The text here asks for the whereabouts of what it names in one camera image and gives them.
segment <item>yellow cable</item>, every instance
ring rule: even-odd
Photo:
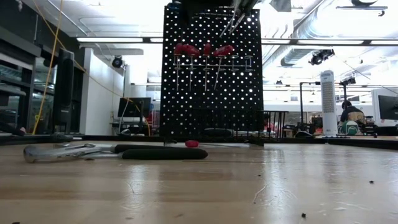
[[[51,70],[52,70],[52,64],[54,61],[54,54],[55,54],[55,48],[57,46],[57,39],[58,39],[58,32],[60,30],[60,26],[61,26],[61,20],[62,20],[62,7],[63,7],[63,0],[61,0],[61,6],[60,6],[60,13],[58,13],[58,26],[57,26],[57,31],[55,32],[55,40],[54,40],[54,46],[52,47],[52,54],[51,54],[51,61],[50,61],[50,66],[49,66],[49,72],[47,74],[47,79],[45,81],[45,87],[44,87],[44,92],[43,92],[43,99],[42,102],[40,104],[40,109],[39,109],[39,115],[38,115],[38,119],[35,122],[35,126],[33,128],[33,135],[36,134],[36,129],[37,129],[37,125],[39,124],[40,121],[40,117],[42,116],[42,111],[43,111],[43,105],[44,105],[44,100],[45,100],[45,94],[47,92],[47,87],[49,85],[49,78],[50,78],[50,74],[51,74]]]
[[[47,27],[50,29],[50,32],[52,33],[52,35],[54,35],[55,41],[58,41],[58,43],[60,43],[60,45],[62,46],[63,49],[68,50],[68,49],[64,46],[64,44],[61,42],[61,40],[58,39],[58,28],[59,28],[59,23],[58,23],[58,27],[57,27],[57,32],[54,33],[54,31],[52,30],[50,24],[48,24],[48,22],[45,20],[45,17],[44,17],[44,15],[43,15],[42,11],[39,9],[39,7],[38,7],[38,5],[37,5],[37,3],[36,3],[35,0],[33,0],[33,3],[35,4],[35,7],[36,7],[38,13],[40,14],[40,16],[42,17],[43,21],[45,22],[45,24],[47,25]],[[94,82],[96,82],[99,86],[103,87],[105,90],[110,91],[111,93],[115,94],[116,96],[121,97],[121,98],[124,98],[125,100],[127,100],[127,101],[129,101],[129,102],[132,103],[132,100],[130,100],[129,98],[123,97],[122,95],[119,95],[119,94],[115,93],[114,91],[110,90],[110,89],[107,88],[106,86],[102,85],[99,81],[95,80],[95,78],[91,77],[91,75],[90,75],[89,73],[87,73],[87,71],[86,71],[76,60],[74,60],[74,63],[75,63],[75,65],[77,65],[77,67],[78,67],[82,72],[84,72],[84,74],[88,75],[88,77],[89,77],[90,79],[92,79]],[[46,87],[45,87],[46,89],[47,89],[48,78],[49,78],[49,76],[47,76],[47,82],[46,82]],[[148,128],[148,136],[150,136],[149,123],[148,123],[148,121],[147,121],[146,119],[145,119],[145,123],[146,123],[147,128]]]

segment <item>person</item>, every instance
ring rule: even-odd
[[[351,104],[350,101],[343,102],[341,105],[343,108],[343,113],[341,114],[340,124],[343,124],[346,121],[355,121],[360,122],[362,124],[366,124],[365,114],[355,106]]]

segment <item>pegboard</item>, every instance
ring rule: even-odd
[[[220,38],[220,34],[232,18],[232,9],[208,9],[195,15],[192,24],[182,30],[179,26],[178,11],[165,7],[160,102],[161,136],[196,136],[205,128],[228,128],[235,131],[257,131],[264,128],[264,119],[254,112],[263,110],[264,107],[259,13],[259,10],[253,9],[232,34],[229,34],[228,29]],[[196,47],[201,56],[190,58],[181,55],[176,59],[174,47],[178,43]],[[206,43],[212,45],[212,52],[225,45],[234,47],[234,51],[221,61],[225,70],[218,74],[216,89],[220,60],[212,56],[208,58],[208,64],[212,66],[208,67],[206,79],[206,72],[203,70],[206,64],[203,48]],[[175,67],[178,60],[181,70],[178,71],[177,90]],[[189,70],[191,61],[196,68],[193,71]]]

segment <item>table surface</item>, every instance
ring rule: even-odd
[[[23,148],[0,147],[0,223],[398,223],[395,151],[230,144],[202,146],[202,161],[27,164]]]

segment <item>monitor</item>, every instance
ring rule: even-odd
[[[75,55],[64,49],[59,50],[57,79],[54,91],[54,103],[52,110],[53,131],[60,131],[56,128],[65,126],[65,133],[70,132],[72,119],[72,90]]]
[[[379,95],[380,119],[398,120],[398,97]]]
[[[123,117],[123,118],[138,118],[140,117],[140,112],[141,108],[142,110],[142,115],[144,117],[149,116],[149,111],[150,111],[150,97],[143,97],[143,98],[129,98],[131,101],[128,101],[125,98],[120,98],[119,102],[119,110],[118,110],[118,117]]]

